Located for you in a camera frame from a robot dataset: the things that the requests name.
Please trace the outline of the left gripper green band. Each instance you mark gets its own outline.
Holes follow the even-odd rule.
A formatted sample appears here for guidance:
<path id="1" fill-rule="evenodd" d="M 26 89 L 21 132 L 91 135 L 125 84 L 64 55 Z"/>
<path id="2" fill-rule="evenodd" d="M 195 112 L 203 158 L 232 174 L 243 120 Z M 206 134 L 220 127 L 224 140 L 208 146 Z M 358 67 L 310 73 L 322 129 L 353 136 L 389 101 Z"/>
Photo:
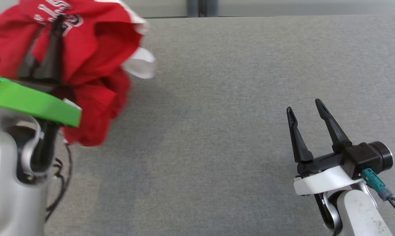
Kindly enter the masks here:
<path id="1" fill-rule="evenodd" d="M 17 76 L 22 80 L 43 80 L 46 83 L 63 82 L 63 16 L 52 24 L 47 52 L 36 56 L 41 28 L 18 68 Z M 19 85 L 0 77 L 0 107 L 41 118 L 69 127 L 79 127 L 82 109 L 50 94 Z"/>

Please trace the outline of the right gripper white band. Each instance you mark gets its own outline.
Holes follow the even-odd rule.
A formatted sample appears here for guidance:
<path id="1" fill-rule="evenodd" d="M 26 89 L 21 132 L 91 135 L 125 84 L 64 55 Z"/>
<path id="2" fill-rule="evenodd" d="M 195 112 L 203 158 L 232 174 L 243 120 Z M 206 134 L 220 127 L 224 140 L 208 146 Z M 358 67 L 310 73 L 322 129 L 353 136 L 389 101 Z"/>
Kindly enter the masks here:
<path id="1" fill-rule="evenodd" d="M 353 143 L 322 100 L 316 99 L 315 104 L 319 116 L 327 126 L 332 139 L 332 149 L 335 153 L 314 158 L 298 130 L 298 121 L 293 109 L 291 107 L 286 109 L 294 161 L 297 163 L 298 176 L 294 180 L 294 190 L 298 195 L 319 194 L 362 181 L 359 176 L 352 179 L 340 166 L 343 158 L 341 152 L 346 147 L 352 146 Z"/>

